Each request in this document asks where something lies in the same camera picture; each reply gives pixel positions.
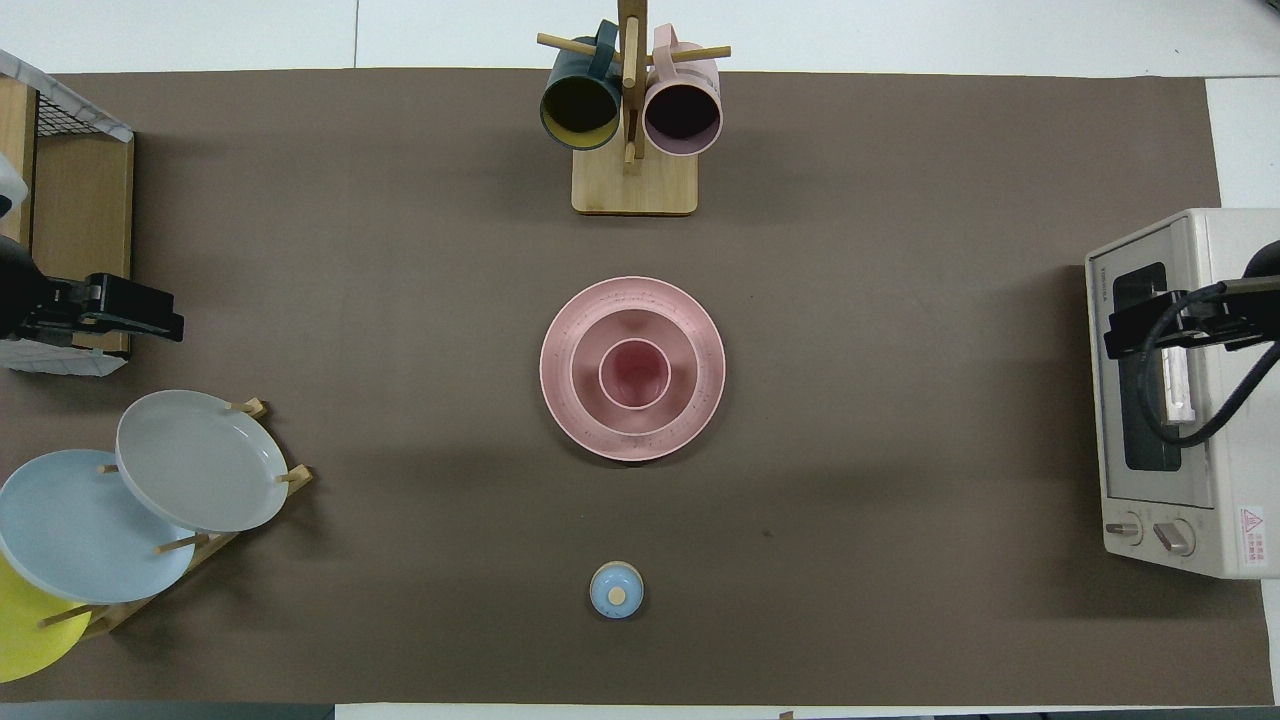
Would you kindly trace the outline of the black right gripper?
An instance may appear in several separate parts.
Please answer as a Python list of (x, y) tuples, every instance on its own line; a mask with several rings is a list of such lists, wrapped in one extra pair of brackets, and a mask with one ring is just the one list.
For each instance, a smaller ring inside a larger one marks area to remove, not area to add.
[(1194, 291), (1156, 293), (1132, 306), (1117, 307), (1110, 314), (1108, 329), (1103, 333), (1106, 357), (1120, 360), (1138, 354), (1157, 325), (1160, 348), (1222, 345), (1235, 351), (1276, 342), (1279, 277), (1220, 281)]

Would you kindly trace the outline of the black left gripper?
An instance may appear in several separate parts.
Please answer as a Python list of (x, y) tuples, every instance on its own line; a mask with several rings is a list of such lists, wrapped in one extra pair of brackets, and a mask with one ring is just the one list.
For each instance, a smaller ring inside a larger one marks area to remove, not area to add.
[[(108, 315), (86, 315), (99, 304)], [(100, 279), (27, 282), (18, 290), (17, 306), (17, 340), (59, 347), (72, 346), (77, 333), (151, 336), (180, 342), (186, 332), (186, 318), (174, 313), (172, 293), (113, 274), (101, 274)]]

